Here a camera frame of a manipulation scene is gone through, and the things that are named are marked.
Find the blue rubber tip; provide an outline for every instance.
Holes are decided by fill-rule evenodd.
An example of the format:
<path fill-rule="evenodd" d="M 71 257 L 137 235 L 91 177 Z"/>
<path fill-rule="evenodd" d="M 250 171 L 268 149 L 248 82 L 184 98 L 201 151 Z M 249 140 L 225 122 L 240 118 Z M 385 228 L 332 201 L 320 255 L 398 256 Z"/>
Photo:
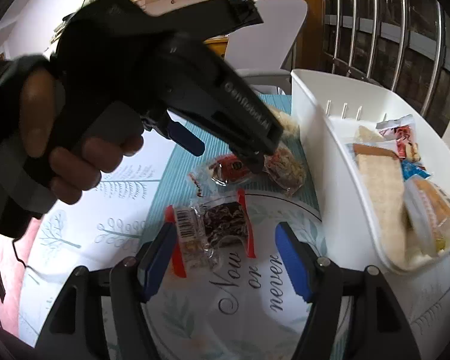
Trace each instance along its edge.
<path fill-rule="evenodd" d="M 308 286 L 308 272 L 302 259 L 286 233 L 282 224 L 279 223 L 275 228 L 275 244 L 278 252 L 282 257 L 283 264 L 285 265 L 288 277 L 292 282 L 293 289 L 297 295 L 300 295 L 305 302 L 309 302 L 313 295 L 312 290 Z"/>
<path fill-rule="evenodd" d="M 188 129 L 178 122 L 168 123 L 168 135 L 185 150 L 199 157 L 205 151 L 205 143 L 193 135 Z"/>
<path fill-rule="evenodd" d="M 173 249 L 176 245 L 176 229 L 173 223 L 165 223 L 169 226 L 166 236 L 156 252 L 154 260 L 148 267 L 146 272 L 146 285 L 144 288 L 145 301 L 148 302 L 152 296 L 156 295 L 163 277 L 168 267 L 168 262 L 172 256 Z"/>

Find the white plastic bin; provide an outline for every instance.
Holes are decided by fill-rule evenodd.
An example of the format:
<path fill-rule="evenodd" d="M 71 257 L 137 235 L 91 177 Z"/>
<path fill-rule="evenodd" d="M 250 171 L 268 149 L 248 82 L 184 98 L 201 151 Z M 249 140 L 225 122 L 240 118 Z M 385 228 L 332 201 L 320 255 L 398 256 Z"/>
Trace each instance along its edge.
<path fill-rule="evenodd" d="M 329 116 L 325 115 L 330 101 Z M 347 103 L 344 119 L 342 112 Z M 356 116 L 361 107 L 358 121 Z M 377 122 L 412 114 L 418 150 L 432 181 L 450 194 L 450 150 L 410 105 L 397 94 L 372 84 L 311 70 L 292 72 L 292 115 L 300 125 L 322 214 L 329 256 L 341 266 L 363 269 L 375 264 L 404 274 L 450 253 L 450 239 L 439 256 L 417 256 L 408 269 L 390 261 L 380 244 L 380 228 L 367 188 L 343 142 L 359 125 L 374 130 Z"/>

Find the human hand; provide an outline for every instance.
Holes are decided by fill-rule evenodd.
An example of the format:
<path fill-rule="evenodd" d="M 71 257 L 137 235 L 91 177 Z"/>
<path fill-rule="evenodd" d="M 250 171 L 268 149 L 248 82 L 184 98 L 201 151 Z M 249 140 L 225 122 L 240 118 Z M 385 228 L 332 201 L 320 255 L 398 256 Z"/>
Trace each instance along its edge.
<path fill-rule="evenodd" d="M 30 157 L 43 155 L 55 119 L 55 79 L 44 68 L 34 71 L 25 81 L 20 94 L 19 130 L 25 151 Z M 82 157 L 63 147 L 53 149 L 48 157 L 57 174 L 49 188 L 67 204 L 78 202 L 82 191 L 98 185 L 100 171 L 114 171 L 124 155 L 135 154 L 143 145 L 140 135 L 128 138 L 121 146 L 103 139 L 88 138 L 82 146 Z"/>

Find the white chair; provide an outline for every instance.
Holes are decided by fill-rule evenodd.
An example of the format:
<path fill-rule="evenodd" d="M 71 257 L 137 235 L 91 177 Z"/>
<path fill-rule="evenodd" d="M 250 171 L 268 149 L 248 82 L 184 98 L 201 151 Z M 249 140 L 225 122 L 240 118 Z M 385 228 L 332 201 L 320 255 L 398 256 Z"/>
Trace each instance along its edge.
<path fill-rule="evenodd" d="M 263 23 L 240 28 L 231 33 L 225 61 L 260 92 L 270 92 L 263 85 L 281 88 L 291 94 L 290 72 L 284 69 L 307 17 L 308 6 L 303 0 L 258 0 L 256 3 Z"/>

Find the turquoise striped fabric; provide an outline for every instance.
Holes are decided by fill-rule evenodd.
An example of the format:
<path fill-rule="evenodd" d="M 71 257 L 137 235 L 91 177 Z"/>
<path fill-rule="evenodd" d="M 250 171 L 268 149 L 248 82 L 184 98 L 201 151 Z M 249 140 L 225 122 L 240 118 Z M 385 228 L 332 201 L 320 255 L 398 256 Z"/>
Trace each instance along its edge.
<path fill-rule="evenodd" d="M 292 96 L 285 95 L 260 95 L 260 98 L 267 104 L 287 112 L 292 111 Z M 230 152 L 228 145 L 201 128 L 187 122 L 188 128 L 193 134 L 205 143 L 205 153 L 201 157 L 195 157 L 185 149 L 176 145 L 168 160 L 168 164 L 163 173 L 162 181 L 158 186 L 154 201 L 147 216 L 145 231 L 142 235 L 142 242 L 148 242 L 155 238 L 156 234 L 164 223 L 164 209 L 170 205 L 188 205 L 191 199 L 196 197 L 197 188 L 190 182 L 187 174 L 194 170 L 199 164 L 210 159 Z M 300 158 L 307 169 L 305 184 L 294 194 L 295 199 L 299 199 L 311 207 L 318 210 L 317 197 L 310 172 L 307 167 L 305 154 L 296 140 L 285 142 L 296 158 Z M 253 179 L 254 181 L 244 185 L 246 190 L 281 192 L 266 175 L 261 175 Z"/>

